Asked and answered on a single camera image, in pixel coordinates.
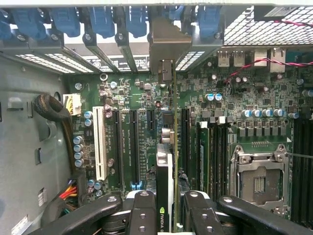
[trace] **label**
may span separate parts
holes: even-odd
[[[268,12],[264,17],[285,17],[293,12],[296,7],[275,7],[270,12]]]
[[[11,230],[11,235],[21,235],[25,230],[31,225],[28,220],[28,215],[25,216],[17,225],[15,225]]]
[[[204,147],[200,145],[200,190],[203,191]]]

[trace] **ventilation grille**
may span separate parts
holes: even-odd
[[[255,22],[253,6],[247,8],[226,30],[225,46],[275,46],[313,44],[313,28],[285,23]],[[313,22],[313,7],[299,7],[284,20]]]

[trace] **white label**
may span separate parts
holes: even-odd
[[[265,17],[285,17],[292,11],[297,9],[296,7],[275,7],[270,12],[268,12]]]
[[[14,226],[11,230],[11,235],[20,235],[25,232],[25,230],[29,227],[30,223],[28,220],[28,215],[25,216],[17,225]]]

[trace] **wire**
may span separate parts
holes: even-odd
[[[279,65],[286,65],[286,66],[298,66],[298,67],[305,67],[305,66],[311,66],[313,65],[313,62],[309,62],[309,63],[284,63],[284,62],[280,62],[280,61],[277,61],[277,60],[271,60],[269,58],[263,58],[263,59],[259,59],[259,60],[255,60],[253,61],[252,63],[250,64],[247,64],[247,65],[244,65],[242,66],[240,69],[238,69],[237,71],[233,72],[230,76],[235,76],[237,75],[241,70],[244,70],[246,68],[249,68],[251,67],[253,64],[255,63],[258,63],[258,62],[261,62],[261,61],[267,61],[267,62],[270,62],[270,63],[275,63],[275,64],[279,64]]]
[[[309,27],[313,27],[313,23],[305,23],[305,22],[293,22],[293,21],[274,21],[275,23],[285,23],[285,24],[293,24],[296,26],[309,26]]]

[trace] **screw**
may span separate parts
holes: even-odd
[[[141,192],[140,196],[146,197],[149,196],[148,193],[146,191]]]
[[[108,202],[115,202],[117,199],[115,197],[109,197]]]
[[[85,34],[85,38],[86,38],[86,40],[88,40],[88,41],[90,41],[91,40],[91,36],[89,35],[89,34]]]
[[[216,33],[216,34],[214,34],[214,38],[215,38],[215,39],[220,39],[220,38],[221,38],[221,33]]]
[[[21,35],[21,34],[19,34],[19,35],[17,36],[17,38],[18,38],[21,42],[25,42],[25,41],[26,41],[26,38],[25,38],[23,35]]]
[[[190,196],[192,196],[192,197],[197,197],[197,196],[198,196],[198,193],[196,193],[196,192],[190,192]]]
[[[83,85],[82,85],[81,83],[79,83],[79,82],[78,82],[78,83],[75,83],[75,89],[76,89],[76,90],[79,91],[79,90],[81,90],[82,88],[83,88]]]
[[[55,35],[55,34],[51,34],[51,38],[52,38],[52,40],[54,40],[54,41],[59,40],[59,37],[58,37],[57,35]]]
[[[121,33],[119,33],[119,34],[118,34],[118,38],[119,38],[119,40],[123,40],[123,39],[124,39],[124,35],[121,34]]]
[[[233,202],[233,199],[231,199],[230,197],[223,197],[223,200],[227,203]]]

